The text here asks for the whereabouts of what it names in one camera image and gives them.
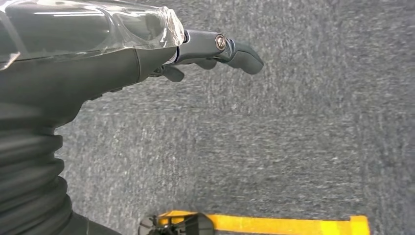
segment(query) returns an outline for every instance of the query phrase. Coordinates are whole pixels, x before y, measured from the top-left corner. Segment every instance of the clear plastic casing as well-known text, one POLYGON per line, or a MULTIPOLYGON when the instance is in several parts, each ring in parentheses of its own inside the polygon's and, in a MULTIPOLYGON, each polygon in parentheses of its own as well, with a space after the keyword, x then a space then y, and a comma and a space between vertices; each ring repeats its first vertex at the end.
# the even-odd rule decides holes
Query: clear plastic casing
POLYGON ((125 48, 177 47, 175 12, 118 0, 0 0, 0 70, 16 60, 68 60, 125 48))

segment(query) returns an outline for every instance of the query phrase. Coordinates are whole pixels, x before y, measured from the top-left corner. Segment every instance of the robotic hand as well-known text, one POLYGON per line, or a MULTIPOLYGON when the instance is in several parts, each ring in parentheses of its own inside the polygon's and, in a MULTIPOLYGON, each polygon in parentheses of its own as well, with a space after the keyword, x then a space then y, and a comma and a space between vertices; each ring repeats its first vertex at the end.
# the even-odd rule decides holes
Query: robotic hand
POLYGON ((0 235, 119 235, 72 211, 55 129, 87 100, 148 77, 179 82, 176 65, 217 62, 249 74, 263 67, 249 46, 183 30, 165 8, 0 0, 0 235))
POLYGON ((227 39, 220 33, 185 30, 184 35, 185 40, 177 48, 173 58, 158 67, 151 74, 152 77, 165 76, 172 82, 180 82, 184 73, 175 65, 192 63, 211 70, 220 62, 242 69, 248 74, 257 74, 264 66, 259 55, 250 46, 227 39))

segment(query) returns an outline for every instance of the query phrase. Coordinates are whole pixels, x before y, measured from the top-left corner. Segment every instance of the metal screw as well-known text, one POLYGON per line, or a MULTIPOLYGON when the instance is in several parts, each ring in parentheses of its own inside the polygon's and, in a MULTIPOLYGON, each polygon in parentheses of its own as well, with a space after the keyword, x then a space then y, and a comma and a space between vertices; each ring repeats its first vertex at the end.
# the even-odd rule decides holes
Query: metal screw
POLYGON ((219 34, 218 36, 216 36, 216 47, 219 50, 224 50, 226 47, 226 39, 223 35, 219 34))

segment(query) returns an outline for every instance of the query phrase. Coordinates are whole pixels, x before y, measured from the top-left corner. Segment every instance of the yellow floor line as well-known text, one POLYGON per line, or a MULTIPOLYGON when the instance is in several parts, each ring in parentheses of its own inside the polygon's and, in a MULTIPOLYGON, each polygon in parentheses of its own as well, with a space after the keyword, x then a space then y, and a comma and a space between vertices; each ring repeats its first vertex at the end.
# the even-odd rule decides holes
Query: yellow floor line
MULTIPOLYGON (((161 216, 185 216, 189 211, 171 211, 161 216)), ((365 216, 352 216, 350 221, 325 221, 301 219, 273 219, 207 214, 215 229, 237 233, 273 235, 370 235, 365 216)))

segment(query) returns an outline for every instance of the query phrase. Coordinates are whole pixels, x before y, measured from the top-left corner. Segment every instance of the gray carpet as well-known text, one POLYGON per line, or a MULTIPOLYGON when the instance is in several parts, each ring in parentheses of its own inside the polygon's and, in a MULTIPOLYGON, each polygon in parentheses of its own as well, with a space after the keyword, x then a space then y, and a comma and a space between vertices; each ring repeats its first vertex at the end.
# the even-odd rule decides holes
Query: gray carpet
POLYGON ((125 235, 149 213, 364 214, 415 234, 414 1, 142 1, 250 43, 256 76, 184 67, 59 129, 74 209, 125 235))

